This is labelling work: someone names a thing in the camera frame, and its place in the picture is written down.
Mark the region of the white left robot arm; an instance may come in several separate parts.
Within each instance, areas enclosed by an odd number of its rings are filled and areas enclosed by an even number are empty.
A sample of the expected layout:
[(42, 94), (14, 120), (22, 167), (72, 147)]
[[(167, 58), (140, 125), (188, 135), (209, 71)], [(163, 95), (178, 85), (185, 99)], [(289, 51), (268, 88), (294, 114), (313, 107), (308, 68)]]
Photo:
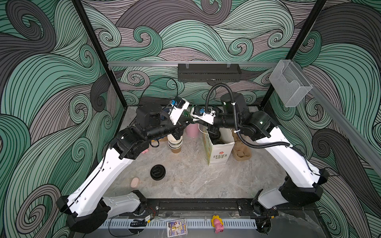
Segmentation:
[(190, 119), (183, 116), (189, 102), (176, 97), (169, 111), (155, 103), (136, 109), (134, 124), (121, 130), (112, 139), (105, 156), (85, 182), (71, 195), (61, 196), (56, 205), (67, 214), (66, 225), (73, 232), (89, 234), (97, 230), (108, 218), (123, 213), (141, 214), (146, 198), (137, 190), (124, 196), (105, 197), (118, 175), (129, 166), (152, 141), (169, 134), (180, 139)]

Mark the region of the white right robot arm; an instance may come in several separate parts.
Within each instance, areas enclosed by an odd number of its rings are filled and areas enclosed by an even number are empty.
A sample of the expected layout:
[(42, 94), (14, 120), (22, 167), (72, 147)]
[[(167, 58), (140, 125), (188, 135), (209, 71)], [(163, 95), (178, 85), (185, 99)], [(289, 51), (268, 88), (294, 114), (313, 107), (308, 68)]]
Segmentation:
[(232, 129), (245, 146), (266, 150), (286, 171), (283, 184), (258, 193), (255, 201), (262, 207), (271, 209), (285, 203), (305, 206), (321, 199), (329, 172), (311, 164), (267, 113), (251, 112), (241, 93), (233, 92), (226, 84), (216, 84), (209, 90), (205, 105), (194, 106), (190, 112), (211, 133)]

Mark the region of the white paper takeout bag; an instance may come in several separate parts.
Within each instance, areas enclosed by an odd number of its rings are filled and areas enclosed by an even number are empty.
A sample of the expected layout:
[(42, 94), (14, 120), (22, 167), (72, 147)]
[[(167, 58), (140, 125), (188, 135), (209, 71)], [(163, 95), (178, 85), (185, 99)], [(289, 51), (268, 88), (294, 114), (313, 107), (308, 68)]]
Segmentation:
[(209, 166), (224, 165), (227, 163), (232, 149), (235, 145), (230, 129), (219, 129), (220, 137), (212, 140), (207, 132), (207, 127), (201, 126), (202, 141), (206, 153), (206, 160)]

